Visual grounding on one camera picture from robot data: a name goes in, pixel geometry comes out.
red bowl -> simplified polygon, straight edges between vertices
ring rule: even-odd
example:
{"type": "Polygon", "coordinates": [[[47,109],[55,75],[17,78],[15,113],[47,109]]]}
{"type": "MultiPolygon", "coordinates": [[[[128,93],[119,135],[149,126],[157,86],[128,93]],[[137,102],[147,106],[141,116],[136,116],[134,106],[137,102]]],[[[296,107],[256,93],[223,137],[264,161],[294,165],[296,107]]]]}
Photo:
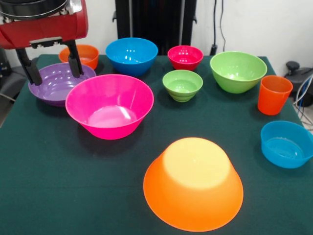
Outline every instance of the red bowl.
{"type": "Polygon", "coordinates": [[[203,59],[203,52],[192,46],[177,46],[167,53],[176,70],[194,70],[203,59]]]}

dark green tablecloth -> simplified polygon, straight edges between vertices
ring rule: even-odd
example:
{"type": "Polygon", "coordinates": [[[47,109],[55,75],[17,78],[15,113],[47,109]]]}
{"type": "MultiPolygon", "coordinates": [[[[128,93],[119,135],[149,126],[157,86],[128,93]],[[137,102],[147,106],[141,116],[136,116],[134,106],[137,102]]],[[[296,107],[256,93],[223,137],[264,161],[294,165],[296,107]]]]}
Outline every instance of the dark green tablecloth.
{"type": "MultiPolygon", "coordinates": [[[[260,130],[267,122],[300,123],[292,105],[275,117],[261,114],[258,87],[244,94],[224,92],[209,60],[205,57],[196,70],[203,88],[189,102],[177,103],[161,82],[171,64],[158,57],[141,78],[154,92],[154,107],[133,134],[117,141],[93,137],[65,109],[38,101],[25,86],[0,129],[0,234],[190,234],[158,219],[142,191],[149,164],[183,137],[203,137],[221,146],[244,185],[237,216],[207,234],[313,234],[312,162],[282,169],[260,149],[260,130]]],[[[56,55],[42,55],[38,67],[58,62],[56,55]]],[[[100,56],[97,73],[112,72],[100,56]]]]}

small orange bowl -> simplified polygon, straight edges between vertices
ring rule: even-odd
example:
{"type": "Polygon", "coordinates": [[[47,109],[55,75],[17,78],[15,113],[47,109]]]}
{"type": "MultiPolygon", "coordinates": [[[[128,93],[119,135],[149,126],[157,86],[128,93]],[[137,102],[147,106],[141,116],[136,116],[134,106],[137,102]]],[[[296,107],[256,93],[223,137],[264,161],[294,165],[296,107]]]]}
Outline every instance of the small orange bowl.
{"type": "Polygon", "coordinates": [[[165,223],[206,232],[239,212],[244,189],[226,153],[215,143],[185,138],[172,143],[149,166],[143,191],[150,209],[165,223]]]}
{"type": "MultiPolygon", "coordinates": [[[[83,65],[91,67],[93,70],[98,65],[99,51],[97,48],[90,45],[77,45],[80,61],[83,65]]],[[[68,62],[69,49],[65,48],[59,53],[59,59],[63,63],[68,62]]]]}

blue bowl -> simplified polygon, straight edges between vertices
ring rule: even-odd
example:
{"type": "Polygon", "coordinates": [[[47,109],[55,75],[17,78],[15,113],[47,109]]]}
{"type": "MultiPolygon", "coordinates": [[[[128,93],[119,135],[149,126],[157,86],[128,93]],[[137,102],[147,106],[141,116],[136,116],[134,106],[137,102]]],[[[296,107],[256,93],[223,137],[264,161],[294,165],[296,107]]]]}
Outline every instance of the blue bowl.
{"type": "Polygon", "coordinates": [[[110,43],[106,54],[114,68],[130,76],[143,75],[157,56],[157,46],[142,38],[122,38],[110,43]]]}
{"type": "Polygon", "coordinates": [[[313,135],[289,121],[272,121],[261,131],[264,156],[283,168],[297,168],[313,156],[313,135]]]}

light green bowl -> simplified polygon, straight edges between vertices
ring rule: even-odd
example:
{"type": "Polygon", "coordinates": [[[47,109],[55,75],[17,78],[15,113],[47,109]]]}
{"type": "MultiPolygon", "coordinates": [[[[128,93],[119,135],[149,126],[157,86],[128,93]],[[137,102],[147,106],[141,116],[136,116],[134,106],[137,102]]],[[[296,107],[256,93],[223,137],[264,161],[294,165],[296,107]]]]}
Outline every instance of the light green bowl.
{"type": "Polygon", "coordinates": [[[227,51],[212,57],[210,66],[219,86],[230,93],[243,93],[254,87],[268,68],[263,60],[239,51],[227,51]]]}
{"type": "Polygon", "coordinates": [[[170,96],[178,102],[189,101],[203,85],[202,78],[189,70],[168,72],[162,82],[170,96]]]}

